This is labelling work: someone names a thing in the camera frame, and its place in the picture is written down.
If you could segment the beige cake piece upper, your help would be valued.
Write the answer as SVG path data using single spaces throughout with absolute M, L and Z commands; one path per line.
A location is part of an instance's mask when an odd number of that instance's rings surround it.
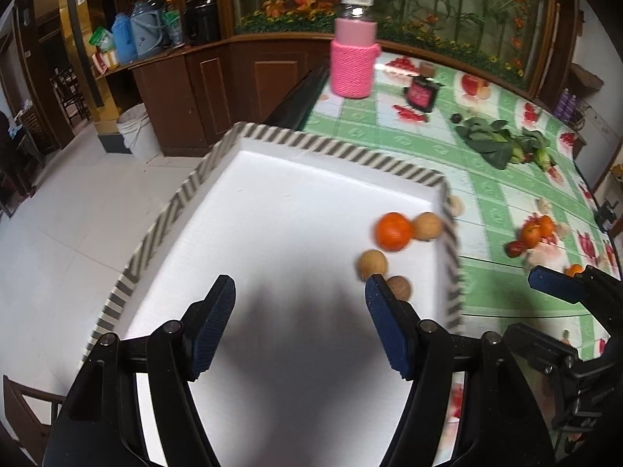
M 543 215 L 550 215 L 552 213 L 552 204 L 551 202 L 545 198 L 541 197 L 537 200 L 537 211 Z

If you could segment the white plastic bucket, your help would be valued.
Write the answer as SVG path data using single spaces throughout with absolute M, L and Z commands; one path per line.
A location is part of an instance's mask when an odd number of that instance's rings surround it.
M 123 137 L 123 144 L 139 162 L 149 162 L 160 153 L 145 104 L 136 104 L 116 120 L 117 131 Z

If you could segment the large orange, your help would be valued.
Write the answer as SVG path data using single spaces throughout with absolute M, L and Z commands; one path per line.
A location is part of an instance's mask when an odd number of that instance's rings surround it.
M 374 228 L 376 244 L 385 251 L 398 252 L 414 237 L 411 222 L 402 214 L 390 212 L 377 221 Z

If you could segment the beige cake piece middle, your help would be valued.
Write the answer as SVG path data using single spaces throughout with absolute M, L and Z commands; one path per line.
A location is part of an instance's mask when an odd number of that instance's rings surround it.
M 564 239 L 570 234 L 570 226 L 567 223 L 557 223 L 555 225 L 555 233 L 559 239 Z

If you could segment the wooden cabinet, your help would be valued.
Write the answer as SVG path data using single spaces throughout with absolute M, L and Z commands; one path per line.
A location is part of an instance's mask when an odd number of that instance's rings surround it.
M 331 36 L 239 35 L 101 76 L 119 111 L 145 104 L 166 156 L 204 155 L 236 123 L 299 129 L 328 75 Z

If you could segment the bok choy vegetable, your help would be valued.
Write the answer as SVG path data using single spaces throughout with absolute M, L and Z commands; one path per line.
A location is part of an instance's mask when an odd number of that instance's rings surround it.
M 522 148 L 524 155 L 530 155 L 531 161 L 543 172 L 549 172 L 555 167 L 556 162 L 549 152 L 550 141 L 542 132 L 522 128 L 521 134 L 516 137 L 516 141 Z

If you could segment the orange with stem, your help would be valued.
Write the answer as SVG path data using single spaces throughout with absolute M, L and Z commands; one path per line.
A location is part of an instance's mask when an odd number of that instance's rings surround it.
M 535 248 L 542 240 L 540 225 L 536 221 L 525 223 L 519 232 L 519 241 L 527 248 Z

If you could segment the red jujube date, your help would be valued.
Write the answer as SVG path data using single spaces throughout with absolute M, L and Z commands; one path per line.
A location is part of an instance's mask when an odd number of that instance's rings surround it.
M 504 250 L 509 258 L 516 258 L 522 256 L 527 248 L 522 241 L 510 241 L 504 246 Z

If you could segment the striped white cardboard box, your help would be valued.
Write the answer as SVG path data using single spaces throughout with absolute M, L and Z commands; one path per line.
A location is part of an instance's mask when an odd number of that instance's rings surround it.
M 240 122 L 153 221 L 94 331 L 149 334 L 228 275 L 233 313 L 190 386 L 220 463 L 377 466 L 410 386 L 356 263 L 382 215 L 444 215 L 449 192 L 442 172 L 405 159 Z

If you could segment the dark green leafy vegetable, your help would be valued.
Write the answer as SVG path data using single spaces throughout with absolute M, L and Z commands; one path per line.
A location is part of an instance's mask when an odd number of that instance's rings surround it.
M 513 156 L 514 140 L 507 121 L 488 121 L 482 117 L 464 119 L 455 125 L 458 136 L 467 146 L 497 170 L 504 170 Z

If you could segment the brown longan fruit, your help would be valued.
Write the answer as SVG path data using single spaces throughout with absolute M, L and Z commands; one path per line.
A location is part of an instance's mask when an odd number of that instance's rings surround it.
M 432 241 L 442 234 L 442 219 L 433 212 L 423 212 L 412 219 L 414 238 L 418 241 Z
M 367 281 L 371 276 L 387 275 L 389 263 L 385 255 L 379 250 L 366 250 L 361 253 L 356 263 L 356 271 L 361 281 Z

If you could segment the brown round fruit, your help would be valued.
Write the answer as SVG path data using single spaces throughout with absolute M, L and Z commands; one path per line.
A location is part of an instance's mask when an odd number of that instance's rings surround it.
M 412 285 L 404 276 L 394 275 L 390 277 L 387 280 L 387 285 L 398 300 L 409 302 L 412 296 Z

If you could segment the pink knitted sleeve bottle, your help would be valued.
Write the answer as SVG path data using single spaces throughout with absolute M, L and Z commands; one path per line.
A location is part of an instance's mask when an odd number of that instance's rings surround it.
M 381 52 L 373 0 L 341 0 L 331 42 L 332 91 L 343 98 L 361 99 L 372 92 L 375 62 Z

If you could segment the black device at table edge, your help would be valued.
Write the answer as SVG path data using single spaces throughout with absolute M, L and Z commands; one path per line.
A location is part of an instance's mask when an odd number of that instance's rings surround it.
M 617 214 L 614 212 L 614 207 L 618 203 L 615 202 L 612 205 L 607 199 L 604 200 L 603 204 L 599 206 L 598 210 L 595 213 L 595 222 L 598 228 L 604 232 L 609 232 L 617 221 Z

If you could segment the grey blue kettle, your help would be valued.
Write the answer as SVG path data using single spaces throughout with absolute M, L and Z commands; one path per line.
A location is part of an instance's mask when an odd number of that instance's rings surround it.
M 139 60 L 163 52 L 166 24 L 163 18 L 167 0 L 138 1 L 130 16 L 132 34 Z

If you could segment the purple bottles on shelf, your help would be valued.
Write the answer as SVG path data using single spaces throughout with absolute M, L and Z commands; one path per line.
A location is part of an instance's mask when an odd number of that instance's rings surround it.
M 553 116 L 563 123 L 568 123 L 574 116 L 575 107 L 577 106 L 577 96 L 570 92 L 568 88 L 563 89 L 559 96 L 559 100 L 554 108 Z

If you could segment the orange on printed grapes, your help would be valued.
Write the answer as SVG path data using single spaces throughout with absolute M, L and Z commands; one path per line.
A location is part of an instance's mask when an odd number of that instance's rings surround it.
M 540 228 L 541 238 L 551 238 L 555 232 L 555 224 L 548 215 L 542 215 L 537 220 L 537 225 Z

